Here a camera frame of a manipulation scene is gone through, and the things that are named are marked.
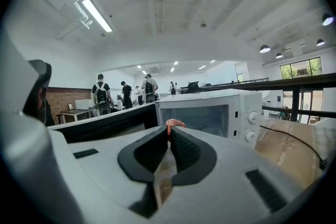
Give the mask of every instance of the person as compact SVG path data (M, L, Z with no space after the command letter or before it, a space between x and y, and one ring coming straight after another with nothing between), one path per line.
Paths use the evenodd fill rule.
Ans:
M122 85L122 93L124 94L125 107L126 109L130 109L133 107L131 100L132 88L124 81L122 81L120 84Z
M176 88L175 88L175 85L172 81L170 82L170 93L172 95L176 95Z
M141 89L145 89L144 92L146 103L151 103L155 101L155 91L157 91L158 88L159 86L157 85L157 82L152 79L151 74L147 74L145 80L141 84Z
M139 105L142 105L142 91L139 89L139 86L136 86L136 95L138 96L138 103Z
M113 105L113 98L111 97L110 87L109 87L109 85L107 83L103 82L103 80L104 80L103 74L99 74L98 77L97 77L97 79L98 79L98 82L95 85L93 85L93 87L92 87L92 94L91 95L92 95L93 103L96 104L96 102L98 101L98 100L96 100L96 98L97 98L97 96L96 96L97 91L99 89L102 90L101 87L104 84L103 89L106 91L106 94L107 94L107 97L108 97L108 102L111 105Z

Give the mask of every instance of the microwave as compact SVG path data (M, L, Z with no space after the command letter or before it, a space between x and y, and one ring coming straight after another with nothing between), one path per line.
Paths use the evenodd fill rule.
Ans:
M255 147L261 119L261 93L226 89L171 95L155 103L158 124L169 119Z

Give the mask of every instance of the ceiling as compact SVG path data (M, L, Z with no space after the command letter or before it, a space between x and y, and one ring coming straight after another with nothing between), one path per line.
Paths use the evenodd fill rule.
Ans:
M170 74L185 74L185 73L196 73L196 72L205 72L209 68L215 67L223 61L215 61L210 63L210 61L188 61L188 62L178 62L174 65L174 61L166 63L156 63L152 65L141 65L141 69L137 66L126 67L122 70L131 76L145 76L142 73L144 70L146 73L150 73L153 76L156 75L170 75Z
M82 9L83 0L78 3ZM98 58L106 58L106 63L115 63L115 67L122 65L136 65L149 62L167 62L172 57L185 61L210 59L217 60L258 60L251 51L258 54L262 44L269 45L271 52L262 55L263 62L275 61L275 54L283 52L285 58L306 54L315 50L330 47L336 43L335 27L322 27L322 14L331 11L324 0L92 0L104 18L113 28L112 33L106 33L93 20L90 29L78 24L76 27L58 29L66 35L62 40L71 43L81 42L97 51ZM64 20L73 24L69 16L71 12L65 6L59 9L57 15L42 8L38 1L30 1L30 5L39 10L52 22L63 25ZM194 38L190 46L183 51L179 58L178 48L186 46L186 39L178 39L179 35ZM316 46L318 38L326 41L321 47ZM175 56L166 53L164 48L176 45ZM236 49L235 55L230 51ZM118 62L126 55L141 55L148 50L153 56L142 60L142 57L130 57L132 60L125 64ZM112 66L100 69L107 70Z

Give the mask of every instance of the cable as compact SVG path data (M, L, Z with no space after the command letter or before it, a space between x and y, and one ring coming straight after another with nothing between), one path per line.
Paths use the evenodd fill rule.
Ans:
M320 154L319 154L319 153L318 153L318 152L317 152L311 145L309 145L309 144L306 143L305 141L301 140L300 138L297 138L296 136L294 136L294 135L292 135L292 134L290 134L290 133L284 132L284 131L274 130L274 129L272 129L272 128L268 128L268 127L265 127L265 126L262 126L262 125L261 125L260 127L265 128L265 129L268 129L268 130L271 130L271 131L279 132L279 133L282 133L282 134L287 134L287 135L293 137L294 139L300 141L302 144L306 145L306 146L309 147L312 151L314 151L314 153L317 155L317 157L319 158L319 161L320 161L320 169L321 169L321 170L324 170L324 169L326 168L328 159L327 159L327 158L326 158L326 159L322 159L321 156L320 156Z

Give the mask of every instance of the ceiling light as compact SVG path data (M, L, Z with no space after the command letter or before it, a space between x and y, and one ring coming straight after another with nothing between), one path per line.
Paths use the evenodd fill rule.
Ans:
M84 0L82 3L107 33L112 32L112 28L108 25L103 16L101 16L91 0Z
M281 58L281 57L283 57L283 55L281 54L281 53L277 53L277 55L275 56L275 58Z
M317 46L322 46L322 45L324 45L324 43L325 42L321 38L317 40Z
M323 25L329 25L334 21L334 18L331 17L328 13L324 13L322 16Z
M260 47L260 53L261 53L261 54L264 54L265 52L268 52L268 51L270 51L270 50L271 50L271 48L268 47L267 45L262 45L262 46Z

